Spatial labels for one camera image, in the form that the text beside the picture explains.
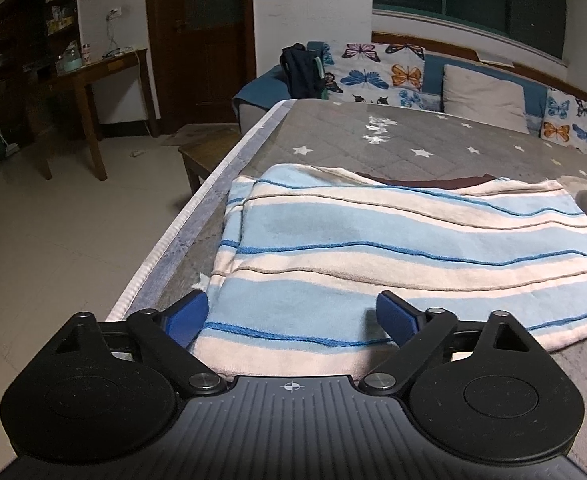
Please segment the grey star pattern table cover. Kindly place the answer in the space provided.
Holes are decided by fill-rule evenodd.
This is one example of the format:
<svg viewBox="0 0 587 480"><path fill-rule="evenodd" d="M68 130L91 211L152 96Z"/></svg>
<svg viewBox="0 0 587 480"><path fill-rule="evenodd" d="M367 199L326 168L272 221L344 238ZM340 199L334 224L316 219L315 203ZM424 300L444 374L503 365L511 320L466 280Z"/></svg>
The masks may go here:
<svg viewBox="0 0 587 480"><path fill-rule="evenodd" d="M386 185L443 190L495 179L587 180L587 155L539 136L408 108L280 102L225 156L175 217L124 289L111 320L146 308L165 309L193 290L207 293L233 181L260 177L278 164L341 168ZM585 419L571 456L587 471L587 337L548 351L585 402Z"/></svg>

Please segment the low wooden stool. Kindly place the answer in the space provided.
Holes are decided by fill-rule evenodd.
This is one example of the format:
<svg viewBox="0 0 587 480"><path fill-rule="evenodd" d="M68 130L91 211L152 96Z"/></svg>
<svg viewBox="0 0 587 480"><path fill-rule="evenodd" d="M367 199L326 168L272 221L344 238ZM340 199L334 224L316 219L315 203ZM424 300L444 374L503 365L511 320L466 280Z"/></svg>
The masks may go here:
<svg viewBox="0 0 587 480"><path fill-rule="evenodd" d="M239 142L240 134L232 131L206 136L202 140L179 147L190 192L195 194L211 172L220 165L225 156Z"/></svg>

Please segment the wooden side table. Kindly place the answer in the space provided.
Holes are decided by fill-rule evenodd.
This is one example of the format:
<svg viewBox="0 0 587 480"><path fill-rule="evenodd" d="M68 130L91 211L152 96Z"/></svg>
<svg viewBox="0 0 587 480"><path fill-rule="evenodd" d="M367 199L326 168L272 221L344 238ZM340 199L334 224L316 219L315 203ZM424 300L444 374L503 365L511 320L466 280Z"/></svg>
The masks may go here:
<svg viewBox="0 0 587 480"><path fill-rule="evenodd" d="M123 73L135 73L144 112L143 125L153 138L158 138L161 134L156 105L152 96L152 80L149 76L147 53L147 48L137 48L108 56L108 58L91 62L77 70L55 76L44 86L45 90L51 92L70 92L73 95L84 139L90 152L91 169L98 181L108 179L103 155L100 151L100 141L103 139L100 118L103 114L100 111L102 108L100 94L96 92L97 85L102 81Z"/></svg>

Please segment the light green kettle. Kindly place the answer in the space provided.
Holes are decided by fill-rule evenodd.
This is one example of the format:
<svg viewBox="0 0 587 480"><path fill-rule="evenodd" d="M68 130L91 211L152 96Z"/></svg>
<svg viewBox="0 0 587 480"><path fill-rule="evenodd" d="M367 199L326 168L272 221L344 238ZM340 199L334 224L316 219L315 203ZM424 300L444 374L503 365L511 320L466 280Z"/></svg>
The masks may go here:
<svg viewBox="0 0 587 480"><path fill-rule="evenodd" d="M68 74L83 67L83 58L76 40L68 44L64 53L56 62L56 70L59 75Z"/></svg>

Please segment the dark wooden shelf unit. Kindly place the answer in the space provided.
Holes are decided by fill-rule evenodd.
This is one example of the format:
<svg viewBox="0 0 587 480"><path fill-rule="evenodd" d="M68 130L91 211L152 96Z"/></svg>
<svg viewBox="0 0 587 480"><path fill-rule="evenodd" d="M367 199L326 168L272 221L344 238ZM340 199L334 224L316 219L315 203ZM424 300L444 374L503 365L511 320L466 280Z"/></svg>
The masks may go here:
<svg viewBox="0 0 587 480"><path fill-rule="evenodd" d="M80 42L77 0L0 3L0 133L20 148L73 120L76 104L56 87L57 62Z"/></svg>

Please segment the left butterfly print pillow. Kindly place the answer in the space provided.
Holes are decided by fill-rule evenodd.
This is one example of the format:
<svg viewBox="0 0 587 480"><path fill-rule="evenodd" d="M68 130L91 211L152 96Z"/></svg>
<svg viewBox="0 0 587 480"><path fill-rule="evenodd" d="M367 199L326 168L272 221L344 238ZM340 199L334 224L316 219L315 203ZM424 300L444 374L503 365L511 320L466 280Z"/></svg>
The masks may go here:
<svg viewBox="0 0 587 480"><path fill-rule="evenodd" d="M426 54L416 44L323 44L328 99L424 110Z"/></svg>

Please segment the dark blue backpack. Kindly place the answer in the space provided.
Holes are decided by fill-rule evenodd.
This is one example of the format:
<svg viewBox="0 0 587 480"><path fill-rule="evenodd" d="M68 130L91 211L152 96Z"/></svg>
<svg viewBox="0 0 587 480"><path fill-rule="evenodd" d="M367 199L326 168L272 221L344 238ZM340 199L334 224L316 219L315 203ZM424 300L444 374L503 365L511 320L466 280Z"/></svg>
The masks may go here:
<svg viewBox="0 0 587 480"><path fill-rule="evenodd" d="M292 98L324 98L326 82L321 50L307 48L304 44L286 47L280 53L280 67Z"/></svg>

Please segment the blue white striped shirt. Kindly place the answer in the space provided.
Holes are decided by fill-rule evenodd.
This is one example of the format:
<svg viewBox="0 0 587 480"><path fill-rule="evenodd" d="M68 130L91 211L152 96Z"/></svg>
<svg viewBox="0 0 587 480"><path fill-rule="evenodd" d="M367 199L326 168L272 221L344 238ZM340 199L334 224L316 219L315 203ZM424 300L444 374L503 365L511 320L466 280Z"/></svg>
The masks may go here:
<svg viewBox="0 0 587 480"><path fill-rule="evenodd" d="M503 310L548 350L587 337L587 215L555 180L443 190L278 164L235 179L192 345L226 377L365 375L385 290L465 321Z"/></svg>

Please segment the right butterfly print pillow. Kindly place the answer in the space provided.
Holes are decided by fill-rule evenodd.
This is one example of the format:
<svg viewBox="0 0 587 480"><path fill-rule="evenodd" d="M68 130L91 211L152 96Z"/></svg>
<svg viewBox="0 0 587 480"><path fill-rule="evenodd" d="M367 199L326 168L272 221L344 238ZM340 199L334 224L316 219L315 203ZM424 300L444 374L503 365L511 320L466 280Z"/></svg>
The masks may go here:
<svg viewBox="0 0 587 480"><path fill-rule="evenodd" d="M587 155L587 101L548 89L541 138Z"/></svg>

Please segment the butterfly print pillow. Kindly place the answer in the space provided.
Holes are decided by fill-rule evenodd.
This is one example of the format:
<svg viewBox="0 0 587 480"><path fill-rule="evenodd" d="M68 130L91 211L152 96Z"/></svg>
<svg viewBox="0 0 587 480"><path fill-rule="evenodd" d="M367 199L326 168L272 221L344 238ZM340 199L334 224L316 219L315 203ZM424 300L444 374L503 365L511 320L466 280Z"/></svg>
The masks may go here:
<svg viewBox="0 0 587 480"><path fill-rule="evenodd" d="M587 155L587 101L548 89L541 138Z"/></svg>
<svg viewBox="0 0 587 480"><path fill-rule="evenodd" d="M416 44L323 44L328 99L424 110L426 54Z"/></svg>

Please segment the blue cushioned sofa bench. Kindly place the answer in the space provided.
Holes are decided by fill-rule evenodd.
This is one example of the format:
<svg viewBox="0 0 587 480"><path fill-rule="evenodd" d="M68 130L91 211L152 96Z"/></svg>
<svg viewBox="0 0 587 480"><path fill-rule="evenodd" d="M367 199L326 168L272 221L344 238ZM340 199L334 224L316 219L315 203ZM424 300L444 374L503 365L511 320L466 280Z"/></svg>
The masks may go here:
<svg viewBox="0 0 587 480"><path fill-rule="evenodd" d="M569 82L519 63L503 66L481 62L482 54L480 52L457 44L391 34L391 32L373 32L371 38L379 40L392 54L399 53L406 46L417 46L425 50L425 67L421 70L423 74L421 92L425 96L425 103L429 105L431 110L440 110L442 107L443 73L444 66L447 64L461 66L466 70L476 70L476 72L487 76L520 84L525 94L525 111L528 114L530 124L534 124L543 116L543 105L548 88L565 92L583 102L587 101L587 92L569 84ZM234 96L234 112L240 122L246 127L250 127L253 122L244 118L246 113L260 112L264 114L274 104L288 98L286 77L282 68L275 66L272 70L268 70L267 73L250 81Z"/></svg>

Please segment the plain grey cushion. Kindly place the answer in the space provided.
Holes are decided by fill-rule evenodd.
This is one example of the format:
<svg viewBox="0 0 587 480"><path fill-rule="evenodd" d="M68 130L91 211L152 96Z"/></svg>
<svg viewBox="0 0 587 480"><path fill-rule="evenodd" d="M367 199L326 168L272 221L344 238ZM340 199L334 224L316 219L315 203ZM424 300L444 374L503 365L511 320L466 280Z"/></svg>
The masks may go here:
<svg viewBox="0 0 587 480"><path fill-rule="evenodd" d="M442 105L446 114L529 133L525 92L522 86L508 80L446 65L443 68Z"/></svg>

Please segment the dark wooden door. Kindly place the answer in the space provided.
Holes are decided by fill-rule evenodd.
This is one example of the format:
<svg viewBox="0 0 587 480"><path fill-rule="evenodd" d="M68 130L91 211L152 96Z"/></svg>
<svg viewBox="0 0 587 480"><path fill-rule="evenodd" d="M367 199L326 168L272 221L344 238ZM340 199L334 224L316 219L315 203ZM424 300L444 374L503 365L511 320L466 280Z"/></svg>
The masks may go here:
<svg viewBox="0 0 587 480"><path fill-rule="evenodd" d="M234 122L256 78L254 0L145 0L161 126Z"/></svg>

